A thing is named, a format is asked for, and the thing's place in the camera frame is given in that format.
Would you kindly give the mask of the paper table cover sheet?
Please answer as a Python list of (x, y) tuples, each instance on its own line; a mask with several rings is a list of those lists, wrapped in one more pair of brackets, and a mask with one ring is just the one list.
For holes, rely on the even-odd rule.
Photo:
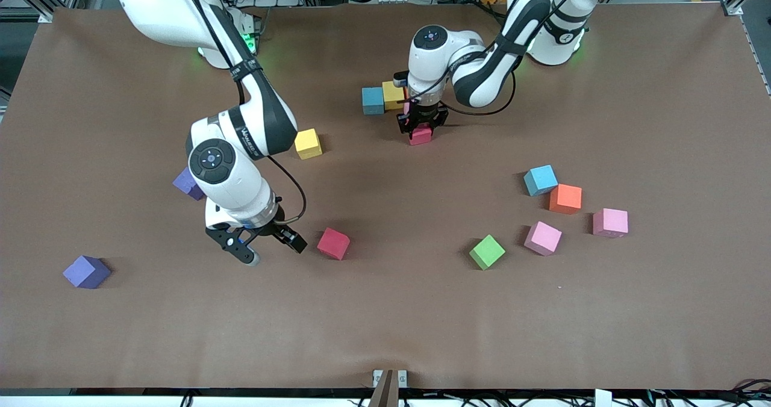
[[(565, 65), (523, 62), (512, 105), (452, 114), (410, 146), (360, 91), (407, 66), (424, 25), (476, 7), (280, 8), (258, 59), (324, 154), (279, 161), (308, 209), (301, 254), (240, 263), (177, 190), (190, 125), (239, 98), (196, 50), (121, 10), (37, 28), (0, 125), (0, 388), (695, 388), (771, 379), (771, 97), (717, 3), (598, 7)], [(551, 164), (582, 208), (548, 210)], [(592, 234), (603, 208), (629, 234)], [(563, 232), (555, 254), (528, 227)], [(342, 261), (317, 250), (326, 228)], [(470, 250), (506, 250), (480, 270)], [(112, 275), (63, 276), (78, 256)]]

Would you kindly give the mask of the yellow foam cube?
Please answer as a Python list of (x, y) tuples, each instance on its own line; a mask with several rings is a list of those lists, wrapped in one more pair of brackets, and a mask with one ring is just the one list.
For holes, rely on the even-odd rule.
[(384, 109), (386, 111), (402, 109), (403, 100), (405, 99), (404, 88), (401, 86), (396, 86), (393, 80), (383, 81), (382, 98)]
[(319, 157), (323, 154), (320, 138), (315, 129), (306, 129), (297, 133), (295, 149), (301, 160)]

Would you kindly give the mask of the green foam cube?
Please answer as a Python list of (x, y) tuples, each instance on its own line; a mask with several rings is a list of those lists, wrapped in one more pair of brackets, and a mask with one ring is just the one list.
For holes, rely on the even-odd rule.
[(506, 250), (492, 235), (482, 238), (469, 252), (470, 257), (480, 270), (487, 270), (492, 267), (505, 253)]

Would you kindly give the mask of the blue foam cube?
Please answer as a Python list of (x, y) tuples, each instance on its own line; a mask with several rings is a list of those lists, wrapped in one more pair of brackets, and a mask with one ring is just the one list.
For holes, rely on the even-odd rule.
[(362, 88), (361, 105), (363, 106), (363, 114), (367, 116), (384, 114), (385, 105), (382, 86)]
[(531, 197), (550, 193), (559, 185), (551, 164), (529, 169), (523, 179), (528, 195)]

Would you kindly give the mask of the purple foam cube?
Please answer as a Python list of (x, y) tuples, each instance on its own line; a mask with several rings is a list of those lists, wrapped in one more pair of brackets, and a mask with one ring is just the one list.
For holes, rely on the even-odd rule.
[(89, 290), (100, 287), (110, 275), (112, 270), (101, 259), (86, 255), (78, 256), (63, 270), (64, 278), (72, 286)]
[(205, 193), (196, 183), (188, 167), (185, 167), (172, 183), (177, 190), (181, 190), (182, 193), (196, 201), (203, 199), (205, 196)]

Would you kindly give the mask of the orange foam cube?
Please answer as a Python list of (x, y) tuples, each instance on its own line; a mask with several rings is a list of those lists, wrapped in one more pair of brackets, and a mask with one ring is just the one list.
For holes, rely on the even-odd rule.
[(559, 183), (549, 193), (548, 210), (567, 215), (578, 213), (582, 208), (582, 196), (581, 187)]

